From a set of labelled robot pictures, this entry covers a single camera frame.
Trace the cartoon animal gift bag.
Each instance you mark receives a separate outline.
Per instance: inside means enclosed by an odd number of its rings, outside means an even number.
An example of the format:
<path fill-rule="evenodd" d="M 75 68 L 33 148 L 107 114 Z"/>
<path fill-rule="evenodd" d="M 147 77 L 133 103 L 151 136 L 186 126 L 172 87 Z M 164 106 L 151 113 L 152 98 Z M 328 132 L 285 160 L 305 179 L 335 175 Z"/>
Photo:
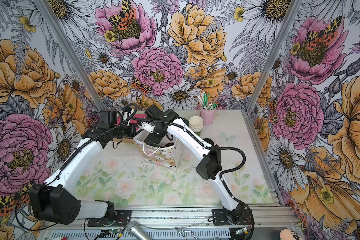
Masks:
<path fill-rule="evenodd" d="M 176 138 L 170 141 L 164 137 L 159 146 L 154 147 L 144 142 L 147 136 L 148 132 L 143 131 L 133 138 L 143 159 L 150 164 L 176 170 L 182 158 L 182 143 Z"/>

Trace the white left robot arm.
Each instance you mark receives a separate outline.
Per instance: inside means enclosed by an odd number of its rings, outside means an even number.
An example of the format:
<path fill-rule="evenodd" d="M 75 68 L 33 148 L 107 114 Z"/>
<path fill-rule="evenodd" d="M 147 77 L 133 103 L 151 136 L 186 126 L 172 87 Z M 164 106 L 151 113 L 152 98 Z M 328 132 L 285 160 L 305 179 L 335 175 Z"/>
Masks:
<path fill-rule="evenodd" d="M 109 201 L 84 201 L 73 190 L 89 163 L 113 139 L 136 133 L 130 120 L 136 114 L 135 103 L 123 111 L 102 110 L 99 121 L 82 136 L 78 147 L 63 165 L 42 184 L 28 190 L 33 216 L 37 220 L 69 225 L 75 220 L 96 219 L 112 224 L 116 220 L 114 204 Z"/>

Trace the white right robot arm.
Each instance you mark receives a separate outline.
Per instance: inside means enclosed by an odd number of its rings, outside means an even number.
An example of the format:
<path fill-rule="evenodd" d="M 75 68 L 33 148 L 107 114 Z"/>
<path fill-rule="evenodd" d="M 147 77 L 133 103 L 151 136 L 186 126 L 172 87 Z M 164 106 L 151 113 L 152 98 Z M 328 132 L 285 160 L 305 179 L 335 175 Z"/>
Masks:
<path fill-rule="evenodd" d="M 251 208 L 235 196 L 224 176 L 224 174 L 238 171 L 244 167 L 246 163 L 245 153 L 235 147 L 213 145 L 213 141 L 210 139 L 201 139 L 174 110 L 161 111 L 157 106 L 152 105 L 145 110 L 145 115 L 146 118 L 133 117 L 139 128 L 148 132 L 144 143 L 158 147 L 162 139 L 168 134 L 179 140 L 199 160 L 196 172 L 202 179 L 211 182 L 221 199 L 223 209 L 226 210 L 229 223 L 232 225 L 239 224 L 247 212 L 249 213 L 249 224 L 254 226 L 255 221 Z M 234 168 L 223 170 L 223 151 L 239 153 L 242 157 L 241 163 Z"/>

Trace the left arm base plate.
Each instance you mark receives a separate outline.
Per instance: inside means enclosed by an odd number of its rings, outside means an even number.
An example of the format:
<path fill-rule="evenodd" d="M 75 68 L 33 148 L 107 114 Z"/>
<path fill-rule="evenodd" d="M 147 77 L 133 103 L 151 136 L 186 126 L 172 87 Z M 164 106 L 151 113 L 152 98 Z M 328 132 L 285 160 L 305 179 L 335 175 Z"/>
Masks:
<path fill-rule="evenodd" d="M 89 219 L 88 227 L 124 227 L 131 220 L 131 210 L 115 210 L 113 220 L 108 219 Z"/>

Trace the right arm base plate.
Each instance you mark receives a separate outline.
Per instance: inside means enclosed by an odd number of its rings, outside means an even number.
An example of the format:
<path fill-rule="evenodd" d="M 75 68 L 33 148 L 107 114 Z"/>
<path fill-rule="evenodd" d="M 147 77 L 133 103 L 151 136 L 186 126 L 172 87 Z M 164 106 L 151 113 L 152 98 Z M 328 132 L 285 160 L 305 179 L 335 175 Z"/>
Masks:
<path fill-rule="evenodd" d="M 226 209 L 213 209 L 208 221 L 212 222 L 214 226 L 249 226 L 253 224 L 253 219 L 248 209 L 244 209 L 244 212 L 241 214 L 236 214 Z"/>

